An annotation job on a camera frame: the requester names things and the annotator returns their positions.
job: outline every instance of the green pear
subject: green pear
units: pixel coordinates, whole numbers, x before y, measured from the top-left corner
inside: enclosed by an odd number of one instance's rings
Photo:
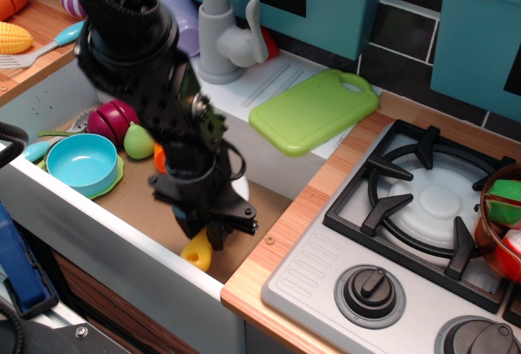
[[[145,159],[154,153],[154,143],[154,138],[145,128],[130,122],[123,140],[123,147],[127,155],[136,160]]]

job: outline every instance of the corn cob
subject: corn cob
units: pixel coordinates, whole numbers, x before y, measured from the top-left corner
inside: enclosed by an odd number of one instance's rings
[[[33,36],[15,24],[0,22],[0,54],[16,55],[33,44]]]

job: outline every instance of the toy stove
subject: toy stove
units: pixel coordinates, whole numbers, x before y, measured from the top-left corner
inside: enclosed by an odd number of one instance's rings
[[[263,300],[346,352],[521,352],[521,296],[473,239],[480,190],[512,163],[396,121],[289,251]]]

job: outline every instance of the blue bowl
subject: blue bowl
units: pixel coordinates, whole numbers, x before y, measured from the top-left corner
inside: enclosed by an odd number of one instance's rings
[[[114,144],[98,134],[75,134],[52,147],[47,171],[86,197],[107,189],[117,175]]]

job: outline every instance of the white burner cap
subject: white burner cap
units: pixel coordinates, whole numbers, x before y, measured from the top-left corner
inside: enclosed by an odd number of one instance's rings
[[[409,236],[434,247],[453,249],[454,218],[460,216],[474,236],[478,215],[474,206],[479,192],[472,182],[444,168],[410,171],[412,181],[397,181],[389,196],[412,194],[413,201],[390,218]]]

